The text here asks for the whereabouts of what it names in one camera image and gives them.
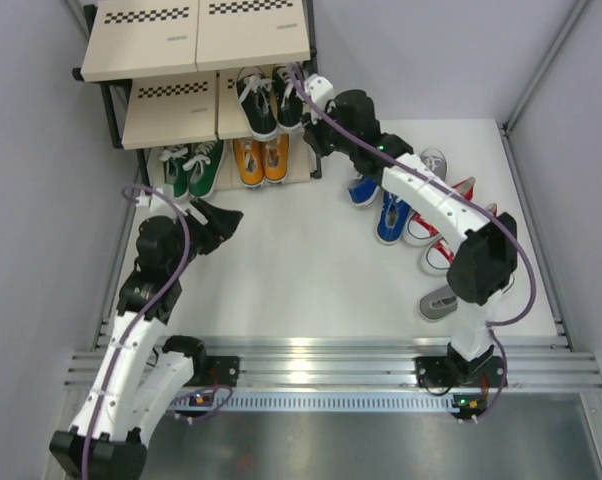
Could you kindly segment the black sneaker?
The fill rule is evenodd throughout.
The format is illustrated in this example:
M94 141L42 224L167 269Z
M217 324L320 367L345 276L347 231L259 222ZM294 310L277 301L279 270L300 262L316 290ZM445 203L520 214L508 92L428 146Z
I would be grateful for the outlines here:
M272 80L279 128L285 133L295 132L302 127L304 102L298 96L285 64L273 66Z
M268 142L277 136L277 121L271 103L273 80L259 67L244 67L237 76L235 91L238 104L252 137Z

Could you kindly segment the orange sneaker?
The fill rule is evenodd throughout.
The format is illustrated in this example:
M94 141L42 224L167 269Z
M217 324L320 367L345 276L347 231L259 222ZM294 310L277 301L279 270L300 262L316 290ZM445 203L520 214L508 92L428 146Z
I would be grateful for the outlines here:
M275 139L262 144L262 163L265 179L280 184L287 178L289 156L289 135L280 134Z
M252 137L236 138L232 147L242 184L250 189L261 187L265 181L261 143Z

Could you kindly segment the green sneaker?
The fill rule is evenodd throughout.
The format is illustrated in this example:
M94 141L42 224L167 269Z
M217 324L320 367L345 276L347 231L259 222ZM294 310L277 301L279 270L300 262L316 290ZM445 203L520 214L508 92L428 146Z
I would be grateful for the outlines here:
M166 146L159 156L163 164L165 183L173 190L173 197L182 200L188 194L189 177L184 165L189 159L189 146Z
M225 142L211 140L193 146L192 157L184 164L189 175L188 191L194 198L205 199L215 190L225 158Z

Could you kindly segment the grey sneaker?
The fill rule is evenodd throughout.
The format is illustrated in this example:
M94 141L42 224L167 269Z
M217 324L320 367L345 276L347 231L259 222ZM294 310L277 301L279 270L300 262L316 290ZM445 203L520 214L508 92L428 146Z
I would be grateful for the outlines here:
M453 314L457 308L457 296L448 285L424 295L418 303L420 315L428 322L441 321Z
M437 148L426 148L420 153L421 162L439 179L446 182L448 164L445 155Z

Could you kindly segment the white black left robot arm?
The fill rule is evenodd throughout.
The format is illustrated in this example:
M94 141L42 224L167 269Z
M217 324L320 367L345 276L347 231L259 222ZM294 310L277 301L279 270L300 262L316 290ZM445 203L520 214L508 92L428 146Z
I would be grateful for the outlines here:
M183 294L181 274L229 240L244 215L195 199L182 207L160 191L138 195L145 214L133 270L123 282L113 329L78 412L49 450L72 479L138 479L162 417L188 403L211 416L231 399L204 342L166 334Z

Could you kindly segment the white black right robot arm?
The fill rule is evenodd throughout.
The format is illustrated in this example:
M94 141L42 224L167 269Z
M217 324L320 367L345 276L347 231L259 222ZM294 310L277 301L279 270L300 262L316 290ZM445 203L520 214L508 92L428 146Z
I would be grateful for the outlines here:
M360 174L432 227L451 256L444 272L456 299L456 325L444 356L421 358L422 386L448 391L476 384L483 375L505 373L504 356L494 353L498 323L493 313L517 268L515 219L475 205L401 137L382 132L364 91L336 94L313 86L303 88L301 96L310 109L304 137L313 150L347 156Z

